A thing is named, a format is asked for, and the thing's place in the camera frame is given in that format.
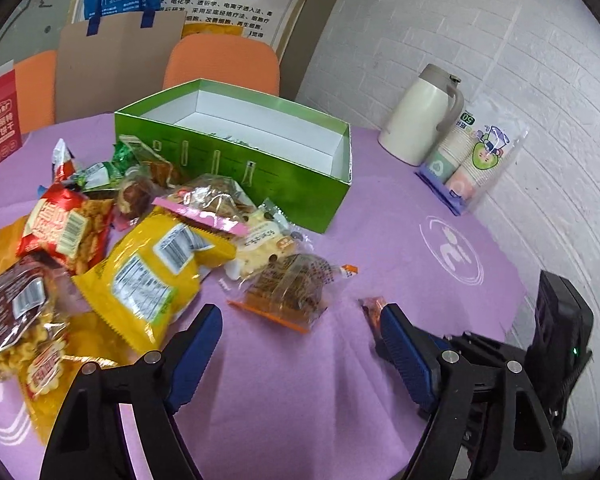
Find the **orange chair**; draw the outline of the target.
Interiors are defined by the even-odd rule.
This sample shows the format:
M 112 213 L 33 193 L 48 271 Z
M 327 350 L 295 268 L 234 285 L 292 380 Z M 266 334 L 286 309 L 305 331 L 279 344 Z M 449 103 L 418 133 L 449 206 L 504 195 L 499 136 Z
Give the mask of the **orange chair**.
M 22 134 L 55 123 L 56 58 L 55 50 L 47 50 L 15 64 Z
M 280 71 L 274 50 L 261 41 L 233 35 L 190 35 L 172 49 L 162 88 L 196 79 L 234 84 L 279 96 Z

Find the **brown paper bag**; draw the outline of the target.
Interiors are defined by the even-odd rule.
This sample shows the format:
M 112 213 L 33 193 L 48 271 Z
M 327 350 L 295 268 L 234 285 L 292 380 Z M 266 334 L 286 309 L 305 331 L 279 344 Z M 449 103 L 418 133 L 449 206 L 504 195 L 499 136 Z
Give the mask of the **brown paper bag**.
M 183 11 L 135 11 L 65 26 L 57 49 L 56 120 L 112 113 L 161 90 L 185 19 Z

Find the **right orange chair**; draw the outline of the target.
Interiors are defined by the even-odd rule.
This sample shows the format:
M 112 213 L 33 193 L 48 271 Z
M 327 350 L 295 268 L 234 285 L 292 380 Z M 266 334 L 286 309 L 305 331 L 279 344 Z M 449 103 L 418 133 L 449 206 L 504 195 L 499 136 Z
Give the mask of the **right orange chair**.
M 196 79 L 234 84 L 279 96 L 280 71 L 274 50 L 261 41 L 233 35 L 190 35 L 172 49 L 162 88 Z

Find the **pink edged snack pack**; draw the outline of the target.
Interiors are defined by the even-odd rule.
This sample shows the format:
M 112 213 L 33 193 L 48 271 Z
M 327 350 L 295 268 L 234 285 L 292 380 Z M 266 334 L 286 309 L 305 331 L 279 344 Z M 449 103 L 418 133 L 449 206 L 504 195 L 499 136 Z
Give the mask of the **pink edged snack pack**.
M 152 204 L 215 231 L 239 237 L 248 234 L 250 214 L 257 206 L 232 178 L 203 174 L 157 196 Z

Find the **white thermos jug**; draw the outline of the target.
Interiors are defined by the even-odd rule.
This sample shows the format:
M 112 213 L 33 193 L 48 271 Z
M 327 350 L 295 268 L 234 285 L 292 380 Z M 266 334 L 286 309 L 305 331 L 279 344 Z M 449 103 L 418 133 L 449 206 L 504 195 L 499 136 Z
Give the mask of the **white thermos jug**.
M 381 129 L 381 147 L 401 162 L 419 166 L 464 110 L 461 82 L 460 77 L 428 64 Z

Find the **spicy strip clear pack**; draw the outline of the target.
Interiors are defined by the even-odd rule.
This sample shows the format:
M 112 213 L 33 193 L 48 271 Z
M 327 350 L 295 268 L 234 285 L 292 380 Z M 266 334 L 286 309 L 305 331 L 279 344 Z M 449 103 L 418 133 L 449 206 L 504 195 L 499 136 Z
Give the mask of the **spicy strip clear pack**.
M 174 186 L 184 182 L 182 174 L 176 169 L 172 162 L 168 162 L 158 152 L 136 136 L 120 136 L 118 141 L 122 141 L 132 148 L 134 155 L 140 162 L 138 166 L 130 168 L 126 174 L 133 168 L 139 169 L 143 174 L 147 174 L 163 188 L 174 188 Z

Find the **white biscuit pack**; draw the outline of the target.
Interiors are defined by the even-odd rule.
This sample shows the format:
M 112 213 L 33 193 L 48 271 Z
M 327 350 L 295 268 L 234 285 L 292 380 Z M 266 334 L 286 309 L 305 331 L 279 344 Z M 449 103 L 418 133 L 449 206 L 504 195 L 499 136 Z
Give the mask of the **white biscuit pack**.
M 269 198 L 248 216 L 247 226 L 245 236 L 232 239 L 235 258 L 224 264 L 225 274 L 233 282 L 248 280 L 280 258 L 313 249 L 306 233 Z

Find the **purple tablecloth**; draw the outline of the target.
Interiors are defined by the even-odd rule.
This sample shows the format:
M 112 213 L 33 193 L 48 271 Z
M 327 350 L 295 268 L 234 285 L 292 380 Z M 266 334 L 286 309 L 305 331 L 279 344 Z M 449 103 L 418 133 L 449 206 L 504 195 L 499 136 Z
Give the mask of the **purple tablecloth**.
M 176 419 L 207 479 L 388 479 L 424 424 L 396 370 L 376 353 L 358 303 L 379 296 L 439 336 L 503 339 L 524 285 L 484 226 L 451 214 L 373 130 L 351 132 L 353 181 L 317 255 L 352 264 L 305 335 L 226 303 L 215 278 L 199 302 L 223 333 Z

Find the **orange snack bag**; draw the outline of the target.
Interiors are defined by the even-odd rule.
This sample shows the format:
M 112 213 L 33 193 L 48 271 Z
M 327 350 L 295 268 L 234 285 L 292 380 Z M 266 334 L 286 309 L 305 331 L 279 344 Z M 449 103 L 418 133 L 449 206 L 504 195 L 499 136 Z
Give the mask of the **orange snack bag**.
M 22 216 L 0 229 L 0 274 L 18 261 L 17 250 L 27 220 L 27 216 Z

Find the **orange edged nut pack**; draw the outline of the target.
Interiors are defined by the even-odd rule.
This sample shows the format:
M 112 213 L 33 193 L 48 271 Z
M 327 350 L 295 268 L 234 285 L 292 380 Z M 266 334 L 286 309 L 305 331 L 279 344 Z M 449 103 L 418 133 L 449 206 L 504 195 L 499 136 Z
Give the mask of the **orange edged nut pack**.
M 307 334 L 334 300 L 344 281 L 355 278 L 352 264 L 333 264 L 315 254 L 295 254 L 270 262 L 244 281 L 227 303 Z

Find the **green pea bag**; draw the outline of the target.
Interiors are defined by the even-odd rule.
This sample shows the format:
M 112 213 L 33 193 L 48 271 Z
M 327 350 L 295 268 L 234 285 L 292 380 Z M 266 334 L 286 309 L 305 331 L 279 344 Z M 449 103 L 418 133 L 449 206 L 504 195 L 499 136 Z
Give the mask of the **green pea bag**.
M 71 176 L 71 182 L 83 192 L 115 188 L 122 179 L 122 173 L 112 162 L 96 162 Z

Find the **green foil candy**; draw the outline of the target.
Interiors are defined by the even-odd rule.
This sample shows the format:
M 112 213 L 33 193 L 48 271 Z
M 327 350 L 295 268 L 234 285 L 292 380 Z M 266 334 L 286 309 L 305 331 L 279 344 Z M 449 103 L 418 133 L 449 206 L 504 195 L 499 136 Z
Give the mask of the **green foil candy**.
M 111 163 L 114 165 L 122 176 L 126 174 L 126 172 L 132 168 L 136 167 L 140 164 L 134 155 L 132 148 L 127 146 L 122 141 L 118 141 L 114 144 L 114 154 L 111 157 Z

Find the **red white small bag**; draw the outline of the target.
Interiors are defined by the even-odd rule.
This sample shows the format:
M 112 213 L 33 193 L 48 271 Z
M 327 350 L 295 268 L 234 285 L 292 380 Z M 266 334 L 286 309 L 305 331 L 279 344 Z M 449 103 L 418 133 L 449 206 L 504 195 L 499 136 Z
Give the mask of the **red white small bag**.
M 59 139 L 52 154 L 52 177 L 54 183 L 67 181 L 76 173 L 74 157 L 64 139 Z

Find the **small red snack pack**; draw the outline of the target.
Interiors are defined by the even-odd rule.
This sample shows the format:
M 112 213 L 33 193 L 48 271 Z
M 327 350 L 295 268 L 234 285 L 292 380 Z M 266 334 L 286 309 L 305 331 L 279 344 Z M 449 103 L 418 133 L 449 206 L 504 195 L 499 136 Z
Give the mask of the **small red snack pack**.
M 376 341 L 382 341 L 380 329 L 381 311 L 387 304 L 384 297 L 367 297 L 358 300 Z

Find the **date walnut clear pack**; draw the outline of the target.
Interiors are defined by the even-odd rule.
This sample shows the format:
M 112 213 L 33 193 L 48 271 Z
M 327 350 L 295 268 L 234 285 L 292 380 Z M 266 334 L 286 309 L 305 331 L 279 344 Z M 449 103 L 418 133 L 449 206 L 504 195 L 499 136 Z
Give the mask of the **date walnut clear pack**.
M 143 218 L 150 211 L 154 199 L 164 188 L 141 171 L 130 172 L 120 184 L 117 207 L 120 216 L 128 221 Z

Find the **red broad bean bag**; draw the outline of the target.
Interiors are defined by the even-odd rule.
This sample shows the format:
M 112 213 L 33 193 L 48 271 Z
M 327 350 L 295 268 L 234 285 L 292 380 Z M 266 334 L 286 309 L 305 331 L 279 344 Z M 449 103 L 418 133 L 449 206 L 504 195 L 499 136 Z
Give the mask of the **red broad bean bag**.
M 53 184 L 29 214 L 16 256 L 42 250 L 70 274 L 84 274 L 104 258 L 113 214 L 113 200 L 92 200 Z

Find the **yellow chips bag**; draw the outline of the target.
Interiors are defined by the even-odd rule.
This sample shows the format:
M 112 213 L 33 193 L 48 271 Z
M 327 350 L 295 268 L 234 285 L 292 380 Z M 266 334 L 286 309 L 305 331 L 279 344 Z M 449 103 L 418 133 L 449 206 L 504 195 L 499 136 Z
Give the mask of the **yellow chips bag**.
M 163 208 L 148 216 L 73 283 L 138 354 L 161 348 L 170 324 L 200 291 L 200 270 L 233 260 L 236 247 Z

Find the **clear yellow bread pack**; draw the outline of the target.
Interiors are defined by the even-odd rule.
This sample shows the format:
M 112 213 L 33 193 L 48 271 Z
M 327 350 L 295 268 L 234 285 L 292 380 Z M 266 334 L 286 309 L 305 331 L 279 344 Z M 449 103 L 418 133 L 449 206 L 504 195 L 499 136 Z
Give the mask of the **clear yellow bread pack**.
M 17 379 L 33 429 L 47 443 L 68 391 L 82 366 L 103 370 L 129 364 L 132 350 L 96 313 L 64 315 L 24 362 Z

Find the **left orange chair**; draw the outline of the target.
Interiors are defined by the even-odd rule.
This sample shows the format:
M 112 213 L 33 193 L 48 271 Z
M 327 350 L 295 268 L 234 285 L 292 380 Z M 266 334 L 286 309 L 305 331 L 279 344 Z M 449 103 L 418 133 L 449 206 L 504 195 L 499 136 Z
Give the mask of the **left orange chair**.
M 15 64 L 22 134 L 55 123 L 56 58 L 55 50 L 47 50 Z

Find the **brown label popcorn bag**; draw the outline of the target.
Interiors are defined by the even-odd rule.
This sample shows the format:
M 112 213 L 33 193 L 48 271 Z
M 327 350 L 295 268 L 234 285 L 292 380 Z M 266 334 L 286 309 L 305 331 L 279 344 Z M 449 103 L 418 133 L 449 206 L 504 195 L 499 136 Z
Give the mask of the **brown label popcorn bag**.
M 0 382 L 20 373 L 61 329 L 58 270 L 35 252 L 0 274 Z

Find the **green gift box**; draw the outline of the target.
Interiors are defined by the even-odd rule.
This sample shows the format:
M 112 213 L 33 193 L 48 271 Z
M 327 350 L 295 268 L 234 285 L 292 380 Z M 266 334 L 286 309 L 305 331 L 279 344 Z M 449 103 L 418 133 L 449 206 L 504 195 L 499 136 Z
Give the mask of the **green gift box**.
M 277 96 L 196 79 L 116 110 L 117 138 L 132 136 L 190 181 L 234 179 L 298 226 L 323 233 L 352 182 L 350 126 Z

